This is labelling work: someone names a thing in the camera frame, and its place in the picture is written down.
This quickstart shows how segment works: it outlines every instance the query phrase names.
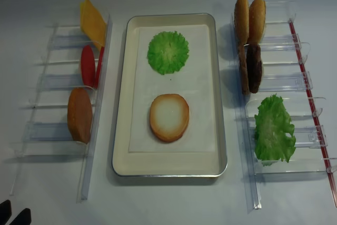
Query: yellow cheese slice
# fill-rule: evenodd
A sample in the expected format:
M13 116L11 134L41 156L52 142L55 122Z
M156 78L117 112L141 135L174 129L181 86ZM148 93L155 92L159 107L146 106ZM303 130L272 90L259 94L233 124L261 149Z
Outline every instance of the yellow cheese slice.
M100 51L105 46L106 23L100 12L93 6L90 0L80 5L81 10L81 30L93 41Z

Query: tray rim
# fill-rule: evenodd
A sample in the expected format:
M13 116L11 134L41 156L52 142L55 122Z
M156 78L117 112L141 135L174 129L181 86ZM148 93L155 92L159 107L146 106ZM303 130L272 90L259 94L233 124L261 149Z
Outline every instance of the tray rim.
M125 41L124 41L124 54L123 54L123 65L122 65L122 75L121 75L121 87L122 87L122 81L123 81L123 70L124 70L124 62L125 62L125 52L126 52L126 43L127 43L127 34L128 32L130 33L130 31L128 30L129 28L129 24L130 22L134 19L134 18L141 18L141 17L173 17L173 16L189 16L189 15L206 15L209 18L212 19L212 23L214 23L214 31L209 31L209 33L211 34L212 32L214 32L214 41L215 41L215 46L214 46L214 57L216 58L216 66L217 66L217 79L219 81L219 86L218 86L218 90L219 92L221 92L221 79L220 79L220 70L219 70L219 57L218 57L218 52L217 52L217 35L216 35L216 22L215 22L215 18L209 14L209 13L185 13L185 14L160 14L160 15L135 15L133 17L131 17L126 25L126 36L125 36ZM116 123L115 123L115 133L113 135L113 146L112 146L112 156L111 156L111 167L112 170L114 171L114 173L116 173L116 175L118 175L119 177L123 177L123 178L218 178L219 176L221 176L225 170L227 169L228 166L228 157L227 157L227 149L226 149L226 136L225 136L225 126L224 126L224 119L223 119L223 111L220 110L220 114L221 114L221 122L222 122L222 129L221 131L223 132L223 145L224 145L224 151L219 150L218 149L215 151L216 153L219 154L219 158L221 158L221 153L223 153L224 156L224 166L221 167L219 169L218 173L215 174L197 174L197 173L191 173L191 174L131 174L131 175L127 175L127 174L121 174L118 173L118 171L115 169L114 166L114 150L115 150L115 139L116 139L116 134L117 134L117 123L118 123L118 113L119 113L119 109L120 109L120 96L121 96L121 89L119 90L119 95L118 95L118 108L117 108L117 117L116 117ZM222 101L222 97L221 95L219 96L220 98L220 102L221 105L223 104Z

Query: green lettuce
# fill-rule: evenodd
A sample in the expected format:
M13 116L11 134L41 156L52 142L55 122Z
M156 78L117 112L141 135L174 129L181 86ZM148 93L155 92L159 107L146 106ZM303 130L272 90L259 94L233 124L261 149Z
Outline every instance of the green lettuce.
M181 33L161 32L148 45L147 59L160 74L179 71L189 57L189 43Z
M289 162L295 152L294 125L283 105L282 97L265 98L255 115L255 154L259 160L285 159Z

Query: metal tray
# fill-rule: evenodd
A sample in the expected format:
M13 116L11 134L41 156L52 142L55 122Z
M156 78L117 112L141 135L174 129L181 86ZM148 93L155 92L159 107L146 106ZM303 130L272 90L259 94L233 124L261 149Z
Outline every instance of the metal tray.
M148 44L162 31L189 42L186 65L160 75L147 62ZM152 134L148 111L161 94L177 93L190 107L182 138L167 144ZM215 20L209 14L137 16L126 33L121 93L112 156L120 176L218 177L227 166Z

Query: table surface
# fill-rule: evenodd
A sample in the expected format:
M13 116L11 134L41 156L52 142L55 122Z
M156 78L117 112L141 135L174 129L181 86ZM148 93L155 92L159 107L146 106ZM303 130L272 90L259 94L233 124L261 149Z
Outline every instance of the table surface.
M262 209L247 206L240 158L234 96L222 84L228 167L214 183L197 185L124 181L111 169L116 88L120 82L128 20L136 15L209 13L217 27L220 71L229 67L232 54L228 29L236 0L93 0L105 5L112 21L100 125L89 198L76 203L81 160L27 159L17 180L15 195L9 191L16 163L7 144L22 138L30 111L22 106L36 85L41 47L47 40L42 7L78 3L80 0L0 0L0 201L11 199L13 216L31 208L33 224L333 224L337 220L328 179L261 184ZM320 117L329 141L330 157L337 157L334 115L337 80L334 56L337 0L294 0L299 8L295 28L302 42L311 44L306 62L313 95L327 99Z

